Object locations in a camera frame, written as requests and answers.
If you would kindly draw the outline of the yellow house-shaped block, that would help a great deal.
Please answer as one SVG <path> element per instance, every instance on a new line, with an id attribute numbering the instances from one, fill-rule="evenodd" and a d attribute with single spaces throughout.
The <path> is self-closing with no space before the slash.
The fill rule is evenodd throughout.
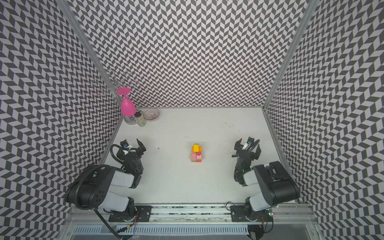
<path id="1" fill-rule="evenodd" d="M 194 151 L 195 153 L 198 153 L 198 152 L 200 151 L 200 146 L 199 146 L 199 144 L 194 144 L 194 146 L 193 146 L 193 151 Z"/>

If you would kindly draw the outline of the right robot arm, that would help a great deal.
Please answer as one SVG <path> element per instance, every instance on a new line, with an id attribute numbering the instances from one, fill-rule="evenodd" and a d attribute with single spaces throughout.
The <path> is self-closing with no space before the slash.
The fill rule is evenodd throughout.
<path id="1" fill-rule="evenodd" d="M 238 140 L 234 150 L 236 153 L 232 157 L 237 159 L 235 182 L 243 187 L 255 186 L 259 189 L 256 195 L 245 200 L 244 212 L 247 220 L 266 220 L 270 217 L 267 215 L 269 208 L 300 198 L 298 185 L 281 162 L 251 166 L 252 161 L 258 160 L 261 155 L 260 140 L 249 137 L 245 144 Z"/>

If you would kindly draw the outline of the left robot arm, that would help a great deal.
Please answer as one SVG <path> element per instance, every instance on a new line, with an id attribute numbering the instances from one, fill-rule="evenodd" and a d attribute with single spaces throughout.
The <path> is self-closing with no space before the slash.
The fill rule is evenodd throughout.
<path id="1" fill-rule="evenodd" d="M 106 210 L 111 216 L 119 216 L 122 221 L 130 221 L 138 214 L 133 198 L 124 197 L 110 191 L 110 187 L 135 189 L 142 178 L 144 167 L 142 155 L 147 150 L 137 140 L 134 148 L 128 141 L 110 147 L 112 158 L 121 167 L 91 164 L 69 185 L 64 195 L 67 203 L 81 210 Z"/>

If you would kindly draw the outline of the glass spice jar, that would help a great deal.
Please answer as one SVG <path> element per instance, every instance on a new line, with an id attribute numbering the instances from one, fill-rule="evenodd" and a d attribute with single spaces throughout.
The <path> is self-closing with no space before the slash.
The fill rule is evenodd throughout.
<path id="1" fill-rule="evenodd" d="M 140 127 L 144 127 L 147 124 L 147 120 L 145 119 L 143 112 L 141 111 L 136 111 L 135 113 L 135 119 Z"/>

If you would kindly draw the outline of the pink plastic wine glass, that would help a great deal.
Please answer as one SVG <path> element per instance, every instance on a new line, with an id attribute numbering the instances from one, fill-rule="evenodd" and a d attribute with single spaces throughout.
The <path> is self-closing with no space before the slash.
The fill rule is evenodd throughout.
<path id="1" fill-rule="evenodd" d="M 128 94 L 131 92 L 130 88 L 122 87 L 117 89 L 117 94 L 123 96 L 121 103 L 122 114 L 126 117 L 134 116 L 136 108 L 134 103 L 128 98 Z"/>

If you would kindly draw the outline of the small striped bowl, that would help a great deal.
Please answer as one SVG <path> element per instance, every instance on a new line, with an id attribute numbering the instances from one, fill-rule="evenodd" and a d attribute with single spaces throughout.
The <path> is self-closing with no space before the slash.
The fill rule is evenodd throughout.
<path id="1" fill-rule="evenodd" d="M 160 111 L 157 109 L 148 109 L 144 113 L 144 118 L 149 122 L 156 121 L 160 116 Z"/>

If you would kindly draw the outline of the chrome glass holder stand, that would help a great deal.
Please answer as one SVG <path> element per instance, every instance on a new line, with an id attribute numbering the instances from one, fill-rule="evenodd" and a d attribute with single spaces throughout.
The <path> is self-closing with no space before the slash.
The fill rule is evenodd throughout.
<path id="1" fill-rule="evenodd" d="M 133 101 L 129 98 L 129 94 L 132 92 L 135 85 L 132 73 L 125 71 L 122 74 L 118 71 L 109 70 L 107 71 L 107 77 L 109 82 L 112 84 L 112 90 L 118 98 L 119 107 L 123 115 L 124 121 L 128 125 L 137 125 L 135 114 L 140 112 L 135 107 Z"/>

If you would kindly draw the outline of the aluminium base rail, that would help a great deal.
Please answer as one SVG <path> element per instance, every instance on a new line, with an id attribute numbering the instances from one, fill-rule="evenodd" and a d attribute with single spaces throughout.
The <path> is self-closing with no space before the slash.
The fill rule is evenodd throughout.
<path id="1" fill-rule="evenodd" d="M 308 204 L 285 203 L 259 214 L 255 221 L 246 217 L 243 204 L 138 204 L 138 222 L 144 224 L 317 224 Z"/>

